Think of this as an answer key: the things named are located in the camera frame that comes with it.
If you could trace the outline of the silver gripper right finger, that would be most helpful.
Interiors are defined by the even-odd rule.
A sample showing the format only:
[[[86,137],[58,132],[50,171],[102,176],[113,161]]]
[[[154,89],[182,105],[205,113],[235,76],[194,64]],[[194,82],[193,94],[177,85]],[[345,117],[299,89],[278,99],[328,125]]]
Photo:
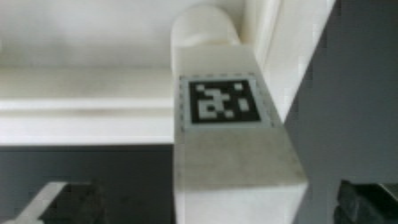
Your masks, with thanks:
[[[398,183],[342,181],[335,224],[398,224]]]

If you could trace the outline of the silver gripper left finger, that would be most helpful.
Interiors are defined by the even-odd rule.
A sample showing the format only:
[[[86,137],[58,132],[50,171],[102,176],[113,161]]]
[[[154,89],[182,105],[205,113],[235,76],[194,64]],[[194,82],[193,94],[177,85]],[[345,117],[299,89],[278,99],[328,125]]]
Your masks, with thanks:
[[[49,182],[11,224],[109,224],[97,182]]]

